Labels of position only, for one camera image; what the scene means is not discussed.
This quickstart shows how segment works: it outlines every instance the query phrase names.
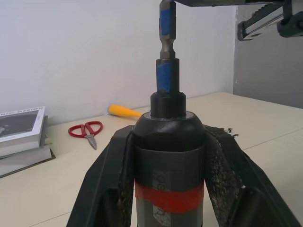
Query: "beige desk surface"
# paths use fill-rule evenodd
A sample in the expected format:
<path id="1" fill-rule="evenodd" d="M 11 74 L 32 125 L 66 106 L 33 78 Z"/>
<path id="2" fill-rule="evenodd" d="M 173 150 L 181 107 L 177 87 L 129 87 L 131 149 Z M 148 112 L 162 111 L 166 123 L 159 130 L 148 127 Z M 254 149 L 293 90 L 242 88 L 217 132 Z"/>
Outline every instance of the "beige desk surface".
<path id="1" fill-rule="evenodd" d="M 303 110 L 227 93 L 191 98 L 187 109 L 202 123 L 233 128 L 240 147 L 266 172 L 303 224 Z M 142 113 L 149 108 L 139 109 Z M 69 127 L 89 120 L 103 122 L 97 151 L 85 139 L 70 137 Z M 109 115 L 48 128 L 56 159 L 0 179 L 1 227 L 64 227 L 83 177 L 114 132 L 136 119 Z M 132 227 L 136 227 L 133 212 Z M 204 226 L 217 227 L 208 197 Z"/>

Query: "black cylindrical tool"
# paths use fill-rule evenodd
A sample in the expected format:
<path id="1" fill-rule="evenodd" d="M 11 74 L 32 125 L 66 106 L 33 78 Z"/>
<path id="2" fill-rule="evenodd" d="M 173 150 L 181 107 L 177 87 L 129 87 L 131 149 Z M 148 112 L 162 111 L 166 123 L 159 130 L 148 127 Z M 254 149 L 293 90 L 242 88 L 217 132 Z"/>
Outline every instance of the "black cylindrical tool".
<path id="1" fill-rule="evenodd" d="M 151 96 L 151 111 L 134 128 L 137 224 L 201 227 L 205 131 L 198 117 L 186 111 L 186 97 L 179 91 L 174 1 L 161 2 L 159 23 L 157 92 Z"/>

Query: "scissors handle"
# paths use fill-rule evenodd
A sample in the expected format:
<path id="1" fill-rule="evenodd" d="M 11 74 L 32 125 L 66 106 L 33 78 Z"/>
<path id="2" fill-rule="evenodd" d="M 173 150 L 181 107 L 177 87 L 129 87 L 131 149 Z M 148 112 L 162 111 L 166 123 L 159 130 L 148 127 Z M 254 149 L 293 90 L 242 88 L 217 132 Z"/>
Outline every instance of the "scissors handle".
<path id="1" fill-rule="evenodd" d="M 81 134 L 75 134 L 75 133 L 72 132 L 72 131 L 74 131 L 76 129 L 81 129 Z M 87 133 L 85 131 L 84 124 L 78 124 L 78 125 L 70 127 L 68 129 L 68 134 L 71 135 L 71 136 L 73 136 L 73 137 L 77 137 L 77 138 L 84 138 L 87 135 Z"/>
<path id="2" fill-rule="evenodd" d="M 94 131 L 94 130 L 92 129 L 92 127 L 91 127 L 91 125 L 93 125 L 93 124 L 99 125 L 100 128 L 99 128 L 97 131 Z M 101 132 L 102 129 L 103 129 L 103 124 L 102 124 L 101 122 L 99 122 L 99 121 L 87 122 L 87 123 L 85 123 L 84 125 L 85 125 L 85 127 L 88 129 L 88 131 L 89 131 L 89 133 L 90 133 L 91 135 L 97 135 L 97 134 L 98 134 L 99 132 Z"/>

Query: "stack of books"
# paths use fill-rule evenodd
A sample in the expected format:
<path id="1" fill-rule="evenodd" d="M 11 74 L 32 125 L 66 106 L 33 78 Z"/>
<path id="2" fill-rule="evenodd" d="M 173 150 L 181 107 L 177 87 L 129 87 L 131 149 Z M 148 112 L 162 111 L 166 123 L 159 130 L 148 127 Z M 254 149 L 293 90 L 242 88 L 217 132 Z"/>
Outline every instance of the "stack of books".
<path id="1" fill-rule="evenodd" d="M 45 107 L 0 113 L 0 178 L 55 158 Z"/>

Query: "yellow handle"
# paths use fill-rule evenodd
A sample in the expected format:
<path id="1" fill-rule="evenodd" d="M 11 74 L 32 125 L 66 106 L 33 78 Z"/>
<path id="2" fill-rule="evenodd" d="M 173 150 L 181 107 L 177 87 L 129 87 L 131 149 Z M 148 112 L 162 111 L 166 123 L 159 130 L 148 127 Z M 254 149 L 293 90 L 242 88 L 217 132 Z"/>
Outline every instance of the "yellow handle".
<path id="1" fill-rule="evenodd" d="M 110 105 L 108 113 L 120 117 L 141 117 L 141 113 L 120 105 Z"/>

